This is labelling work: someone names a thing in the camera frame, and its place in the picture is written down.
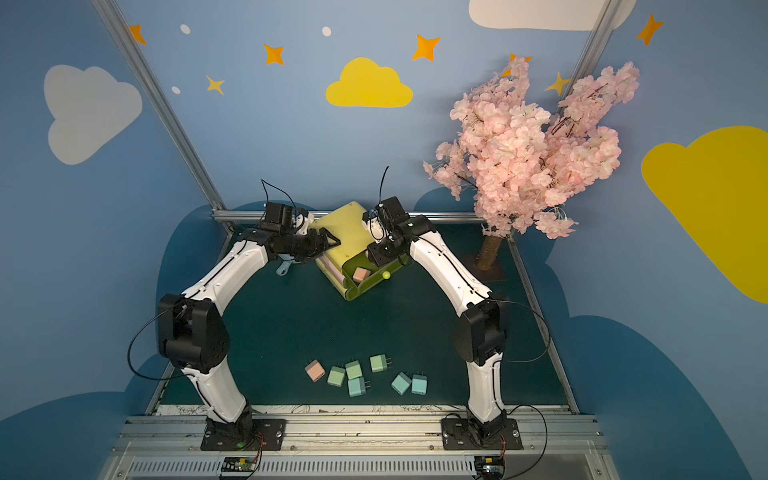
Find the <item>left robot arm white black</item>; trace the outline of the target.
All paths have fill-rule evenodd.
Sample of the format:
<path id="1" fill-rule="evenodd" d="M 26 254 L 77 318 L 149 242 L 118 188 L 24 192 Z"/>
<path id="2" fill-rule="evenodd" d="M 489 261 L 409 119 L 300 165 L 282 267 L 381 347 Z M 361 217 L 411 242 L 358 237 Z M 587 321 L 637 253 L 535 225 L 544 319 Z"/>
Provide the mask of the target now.
<path id="1" fill-rule="evenodd" d="M 231 300 L 256 272 L 280 256 L 307 263 L 340 244 L 324 227 L 305 233 L 248 229 L 196 284 L 161 299 L 159 353 L 190 379 L 208 407 L 211 427 L 245 431 L 252 423 L 250 405 L 228 365 L 230 336 L 222 316 Z"/>

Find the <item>teal plug tilted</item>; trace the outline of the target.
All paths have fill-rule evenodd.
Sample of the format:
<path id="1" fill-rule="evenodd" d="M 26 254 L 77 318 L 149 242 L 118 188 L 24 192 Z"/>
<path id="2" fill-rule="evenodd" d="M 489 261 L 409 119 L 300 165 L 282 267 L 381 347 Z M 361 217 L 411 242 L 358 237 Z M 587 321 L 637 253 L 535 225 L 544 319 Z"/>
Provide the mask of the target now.
<path id="1" fill-rule="evenodd" d="M 411 378 L 404 372 L 399 372 L 391 382 L 391 388 L 398 394 L 404 395 L 412 384 Z"/>

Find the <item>yellow-green drawer cabinet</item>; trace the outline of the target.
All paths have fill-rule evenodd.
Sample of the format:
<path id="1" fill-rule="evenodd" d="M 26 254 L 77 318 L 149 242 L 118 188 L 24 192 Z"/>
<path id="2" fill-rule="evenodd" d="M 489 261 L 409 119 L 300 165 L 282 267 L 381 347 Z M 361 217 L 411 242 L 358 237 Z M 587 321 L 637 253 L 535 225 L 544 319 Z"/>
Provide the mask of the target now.
<path id="1" fill-rule="evenodd" d="M 325 252 L 325 256 L 337 268 L 364 252 L 374 242 L 367 224 L 363 221 L 366 210 L 358 202 L 350 202 L 315 220 L 310 229 L 325 228 L 339 239 L 340 244 Z"/>

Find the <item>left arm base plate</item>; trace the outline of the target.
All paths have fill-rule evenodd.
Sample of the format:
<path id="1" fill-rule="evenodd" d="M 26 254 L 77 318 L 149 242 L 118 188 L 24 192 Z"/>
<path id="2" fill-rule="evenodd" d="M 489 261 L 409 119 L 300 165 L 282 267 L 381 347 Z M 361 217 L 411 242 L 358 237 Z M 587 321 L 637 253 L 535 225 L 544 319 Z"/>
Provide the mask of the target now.
<path id="1" fill-rule="evenodd" d="M 244 421 L 221 423 L 206 420 L 200 445 L 202 451 L 279 451 L 285 437 L 285 419 L 247 417 Z"/>

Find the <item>teal plug lower middle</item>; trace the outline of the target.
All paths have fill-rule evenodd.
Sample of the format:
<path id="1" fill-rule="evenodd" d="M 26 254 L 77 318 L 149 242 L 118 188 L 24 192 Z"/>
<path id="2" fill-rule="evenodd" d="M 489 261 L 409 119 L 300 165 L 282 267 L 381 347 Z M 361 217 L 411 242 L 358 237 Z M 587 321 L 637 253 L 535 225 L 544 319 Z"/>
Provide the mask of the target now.
<path id="1" fill-rule="evenodd" d="M 351 398 L 364 395 L 370 388 L 369 382 L 363 377 L 351 378 L 347 381 L 348 395 Z"/>

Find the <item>pink cherry blossom tree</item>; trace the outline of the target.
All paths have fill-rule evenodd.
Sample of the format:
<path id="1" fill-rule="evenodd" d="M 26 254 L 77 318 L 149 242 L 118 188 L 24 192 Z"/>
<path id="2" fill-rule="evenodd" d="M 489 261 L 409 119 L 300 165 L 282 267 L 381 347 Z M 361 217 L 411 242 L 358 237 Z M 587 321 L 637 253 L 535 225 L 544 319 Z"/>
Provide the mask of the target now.
<path id="1" fill-rule="evenodd" d="M 549 239 L 569 236 L 576 221 L 567 200 L 619 167 L 616 130 L 601 125 L 616 105 L 630 102 L 639 87 L 631 62 L 576 81 L 550 112 L 526 100 L 529 64 L 512 60 L 502 75 L 473 88 L 451 112 L 461 125 L 455 140 L 436 149 L 428 176 L 455 199 L 474 192 L 474 213 L 484 222 L 485 240 L 475 266 L 488 271 L 504 240 L 534 227 Z"/>

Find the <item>blue toy dustpan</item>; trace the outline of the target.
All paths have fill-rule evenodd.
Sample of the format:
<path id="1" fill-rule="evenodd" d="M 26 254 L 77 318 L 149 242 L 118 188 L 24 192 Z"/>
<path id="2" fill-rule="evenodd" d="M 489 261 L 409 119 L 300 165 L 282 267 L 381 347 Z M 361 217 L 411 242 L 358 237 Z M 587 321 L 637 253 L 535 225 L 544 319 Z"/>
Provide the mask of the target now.
<path id="1" fill-rule="evenodd" d="M 280 265 L 276 269 L 276 274 L 280 277 L 286 276 L 292 265 L 296 264 L 296 259 L 291 255 L 280 254 L 278 256 Z"/>

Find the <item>teal plug far right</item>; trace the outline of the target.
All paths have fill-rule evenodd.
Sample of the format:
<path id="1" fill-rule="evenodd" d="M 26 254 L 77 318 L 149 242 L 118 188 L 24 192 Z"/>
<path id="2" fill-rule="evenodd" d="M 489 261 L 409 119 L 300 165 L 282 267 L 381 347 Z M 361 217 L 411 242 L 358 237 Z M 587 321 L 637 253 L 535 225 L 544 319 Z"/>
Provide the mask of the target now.
<path id="1" fill-rule="evenodd" d="M 428 378 L 425 375 L 414 374 L 411 378 L 411 392 L 414 395 L 424 396 L 428 391 Z"/>

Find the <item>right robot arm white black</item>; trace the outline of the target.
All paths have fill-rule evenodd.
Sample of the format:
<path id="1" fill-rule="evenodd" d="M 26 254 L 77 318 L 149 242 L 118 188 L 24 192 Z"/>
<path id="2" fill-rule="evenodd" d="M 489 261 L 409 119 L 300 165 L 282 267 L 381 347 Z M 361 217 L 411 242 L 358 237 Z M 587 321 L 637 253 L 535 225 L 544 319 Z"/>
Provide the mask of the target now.
<path id="1" fill-rule="evenodd" d="M 362 224 L 373 237 L 367 254 L 375 265 L 382 267 L 407 256 L 447 296 L 457 315 L 454 346 L 467 365 L 468 424 L 482 440 L 500 433 L 507 418 L 500 368 L 508 327 L 492 290 L 453 254 L 427 217 L 409 215 L 396 197 L 363 213 Z"/>

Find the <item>right controller board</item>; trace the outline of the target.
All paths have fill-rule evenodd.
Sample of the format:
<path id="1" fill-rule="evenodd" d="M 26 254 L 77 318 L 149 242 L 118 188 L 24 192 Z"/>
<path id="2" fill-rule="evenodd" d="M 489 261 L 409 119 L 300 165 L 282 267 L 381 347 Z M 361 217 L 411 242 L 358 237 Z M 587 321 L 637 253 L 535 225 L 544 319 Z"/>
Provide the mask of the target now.
<path id="1" fill-rule="evenodd" d="M 475 480 L 500 480 L 504 477 L 505 462 L 500 456 L 475 456 Z"/>

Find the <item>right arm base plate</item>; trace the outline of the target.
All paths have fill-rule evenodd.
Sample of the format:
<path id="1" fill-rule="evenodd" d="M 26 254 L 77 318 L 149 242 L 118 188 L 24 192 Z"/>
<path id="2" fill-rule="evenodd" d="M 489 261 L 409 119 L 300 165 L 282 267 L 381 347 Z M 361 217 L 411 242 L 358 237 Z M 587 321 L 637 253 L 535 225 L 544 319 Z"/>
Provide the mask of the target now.
<path id="1" fill-rule="evenodd" d="M 506 419 L 490 432 L 483 431 L 474 420 L 449 415 L 440 420 L 443 448 L 445 450 L 522 450 L 523 442 L 518 423 Z"/>

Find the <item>pink plug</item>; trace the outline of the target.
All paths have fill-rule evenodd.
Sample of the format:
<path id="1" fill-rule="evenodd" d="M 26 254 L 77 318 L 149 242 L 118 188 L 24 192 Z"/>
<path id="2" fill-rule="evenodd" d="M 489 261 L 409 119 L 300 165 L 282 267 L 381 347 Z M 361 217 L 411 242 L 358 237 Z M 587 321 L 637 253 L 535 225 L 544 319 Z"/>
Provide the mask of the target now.
<path id="1" fill-rule="evenodd" d="M 366 279 L 368 279 L 370 276 L 371 276 L 370 270 L 362 267 L 357 267 L 353 273 L 352 279 L 356 284 L 360 284 Z"/>
<path id="2" fill-rule="evenodd" d="M 321 378 L 323 378 L 326 375 L 326 371 L 324 367 L 318 360 L 311 361 L 305 367 L 305 373 L 313 382 L 318 382 Z"/>

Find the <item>green plug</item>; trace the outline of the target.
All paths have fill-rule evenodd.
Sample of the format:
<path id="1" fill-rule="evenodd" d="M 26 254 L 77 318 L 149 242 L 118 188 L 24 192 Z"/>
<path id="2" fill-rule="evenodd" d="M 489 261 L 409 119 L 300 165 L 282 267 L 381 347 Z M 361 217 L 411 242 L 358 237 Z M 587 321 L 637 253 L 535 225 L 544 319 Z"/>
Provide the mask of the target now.
<path id="1" fill-rule="evenodd" d="M 381 373 L 389 369 L 391 360 L 385 354 L 373 355 L 369 358 L 370 368 L 373 373 Z"/>
<path id="2" fill-rule="evenodd" d="M 342 367 L 333 366 L 327 378 L 327 383 L 333 387 L 342 387 L 346 379 L 346 370 Z"/>
<path id="3" fill-rule="evenodd" d="M 359 360 L 353 360 L 344 365 L 348 380 L 354 380 L 363 376 L 362 366 Z"/>

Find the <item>drawer yellow-green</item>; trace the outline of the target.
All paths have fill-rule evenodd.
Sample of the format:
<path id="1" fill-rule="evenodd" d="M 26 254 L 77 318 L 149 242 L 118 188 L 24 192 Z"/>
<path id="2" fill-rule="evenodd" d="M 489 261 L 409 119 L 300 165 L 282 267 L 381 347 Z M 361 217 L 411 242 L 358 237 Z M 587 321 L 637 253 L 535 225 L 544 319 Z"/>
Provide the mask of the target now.
<path id="1" fill-rule="evenodd" d="M 407 254 L 403 254 L 384 266 L 378 266 L 369 258 L 369 252 L 367 250 L 357 254 L 342 265 L 342 273 L 344 275 L 344 299 L 347 301 L 357 299 L 379 283 L 389 280 L 398 271 L 411 263 L 411 258 Z M 356 284 L 352 279 L 353 273 L 357 267 L 366 268 L 371 271 L 371 276 L 360 284 Z"/>

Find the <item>left controller board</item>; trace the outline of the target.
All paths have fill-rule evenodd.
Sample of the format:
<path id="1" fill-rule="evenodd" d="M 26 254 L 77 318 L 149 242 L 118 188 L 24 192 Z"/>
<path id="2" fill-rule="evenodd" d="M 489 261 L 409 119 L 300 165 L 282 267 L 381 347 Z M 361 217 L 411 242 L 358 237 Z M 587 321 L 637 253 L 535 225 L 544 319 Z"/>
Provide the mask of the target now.
<path id="1" fill-rule="evenodd" d="M 225 457 L 221 463 L 220 474 L 226 475 L 252 475 L 259 467 L 256 457 Z"/>

